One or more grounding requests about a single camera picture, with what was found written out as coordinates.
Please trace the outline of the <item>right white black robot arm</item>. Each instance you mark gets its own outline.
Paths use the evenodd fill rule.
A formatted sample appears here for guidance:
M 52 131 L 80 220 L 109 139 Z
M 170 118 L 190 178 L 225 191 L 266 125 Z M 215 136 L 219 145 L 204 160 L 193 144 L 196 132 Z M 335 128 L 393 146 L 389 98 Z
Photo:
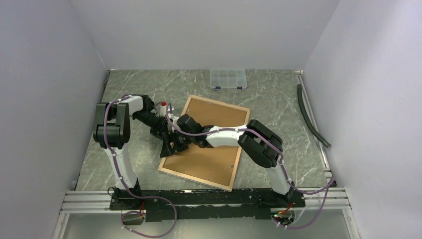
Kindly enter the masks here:
M 282 140 L 260 121 L 235 127 L 202 126 L 188 114 L 177 119 L 167 118 L 160 138 L 163 141 L 160 156 L 168 157 L 188 149 L 189 144 L 200 148 L 221 146 L 240 147 L 258 166 L 265 168 L 278 206 L 287 206 L 293 200 L 293 185 L 284 168 Z

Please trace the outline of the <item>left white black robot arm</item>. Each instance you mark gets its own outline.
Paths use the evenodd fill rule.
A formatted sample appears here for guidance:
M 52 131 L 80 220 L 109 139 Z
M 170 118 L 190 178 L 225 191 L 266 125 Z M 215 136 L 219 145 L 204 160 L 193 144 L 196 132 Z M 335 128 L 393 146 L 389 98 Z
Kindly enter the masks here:
M 154 103 L 148 95 L 125 94 L 111 102 L 96 105 L 93 139 L 106 152 L 115 177 L 117 196 L 130 209 L 142 204 L 139 180 L 135 175 L 128 152 L 131 135 L 130 119 L 141 121 L 153 133 L 165 129 L 166 102 Z

